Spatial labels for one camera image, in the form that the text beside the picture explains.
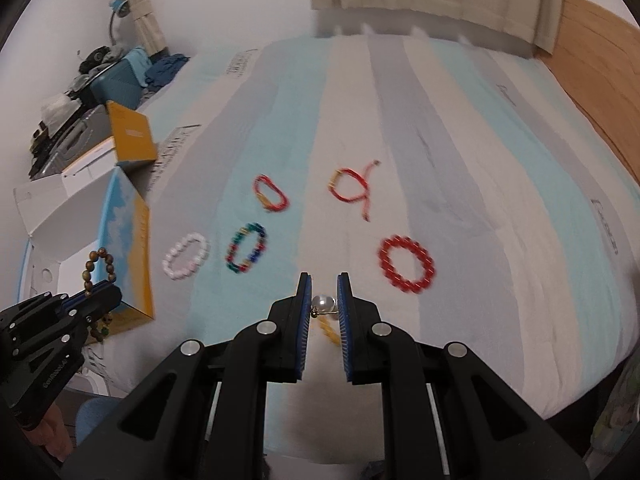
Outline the person's left hand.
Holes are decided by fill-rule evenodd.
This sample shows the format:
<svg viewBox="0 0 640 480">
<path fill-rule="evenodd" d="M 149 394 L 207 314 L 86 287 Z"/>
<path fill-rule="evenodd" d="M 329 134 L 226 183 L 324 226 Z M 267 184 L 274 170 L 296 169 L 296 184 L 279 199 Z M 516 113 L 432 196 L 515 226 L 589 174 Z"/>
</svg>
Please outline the person's left hand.
<svg viewBox="0 0 640 480">
<path fill-rule="evenodd" d="M 64 424 L 60 408 L 53 403 L 43 415 L 39 425 L 33 430 L 24 430 L 23 434 L 33 445 L 43 446 L 47 452 L 60 462 L 74 450 L 72 439 Z"/>
</svg>

